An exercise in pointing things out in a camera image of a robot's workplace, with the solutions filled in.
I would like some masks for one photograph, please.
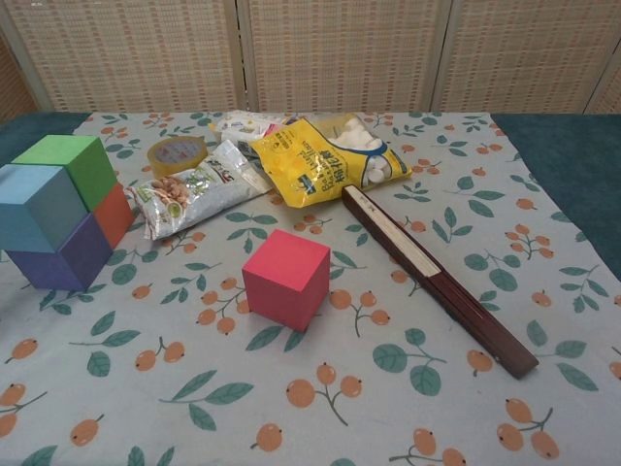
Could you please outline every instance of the pink cube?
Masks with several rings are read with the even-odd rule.
[[[330,248],[274,230],[242,275],[254,313],[303,332],[328,294]]]

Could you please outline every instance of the teal cloth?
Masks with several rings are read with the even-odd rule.
[[[0,125],[0,167],[48,134],[73,134],[90,114],[37,113],[17,117]]]
[[[492,118],[541,187],[621,280],[621,115]]]

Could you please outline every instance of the green cube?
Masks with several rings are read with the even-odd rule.
[[[106,150],[96,136],[49,135],[13,163],[65,167],[90,212],[116,183]]]

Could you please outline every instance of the purple cube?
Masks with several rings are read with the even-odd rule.
[[[35,288],[85,291],[112,250],[93,214],[69,235],[57,252],[7,251]]]

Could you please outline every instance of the wooden block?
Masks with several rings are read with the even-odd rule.
[[[303,332],[328,293],[330,248],[275,230],[242,275],[254,313]]]
[[[62,167],[0,168],[0,249],[55,252],[86,214]]]
[[[116,248],[127,228],[134,222],[134,215],[120,183],[114,185],[93,214],[112,249]]]
[[[49,135],[13,163],[65,167],[89,212],[94,211],[116,184],[106,150],[96,136]]]
[[[58,252],[7,254],[35,288],[85,291],[113,253],[93,214],[86,218]]]

